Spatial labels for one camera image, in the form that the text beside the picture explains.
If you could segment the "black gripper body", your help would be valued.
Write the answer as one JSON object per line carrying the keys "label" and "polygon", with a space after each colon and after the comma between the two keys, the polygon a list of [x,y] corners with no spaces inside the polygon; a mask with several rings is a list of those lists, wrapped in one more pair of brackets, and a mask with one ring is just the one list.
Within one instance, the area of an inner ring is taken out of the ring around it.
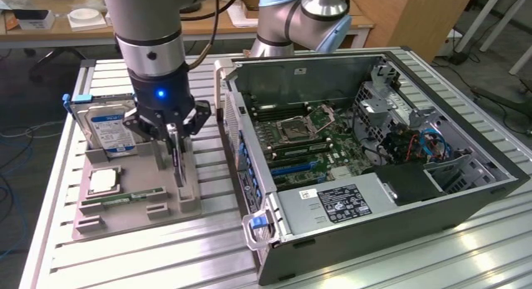
{"label": "black gripper body", "polygon": [[140,115],[155,124],[180,124],[195,107],[189,90],[188,65],[161,76],[128,70]]}

